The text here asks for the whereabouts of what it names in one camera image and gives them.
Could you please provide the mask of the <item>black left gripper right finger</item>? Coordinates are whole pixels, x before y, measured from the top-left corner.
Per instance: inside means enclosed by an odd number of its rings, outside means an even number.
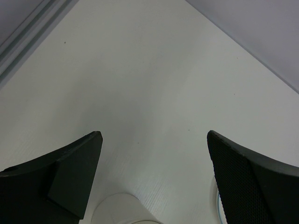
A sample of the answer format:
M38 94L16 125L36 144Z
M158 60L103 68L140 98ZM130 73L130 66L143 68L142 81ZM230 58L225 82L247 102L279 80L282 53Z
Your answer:
M207 145L227 223L297 224L299 168L211 130Z

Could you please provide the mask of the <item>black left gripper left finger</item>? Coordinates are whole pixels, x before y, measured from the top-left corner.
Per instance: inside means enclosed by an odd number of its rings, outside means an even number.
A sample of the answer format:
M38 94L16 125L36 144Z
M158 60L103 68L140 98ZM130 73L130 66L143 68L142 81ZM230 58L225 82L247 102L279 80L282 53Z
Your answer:
M84 218L103 138L94 131L0 173L2 224L77 224Z

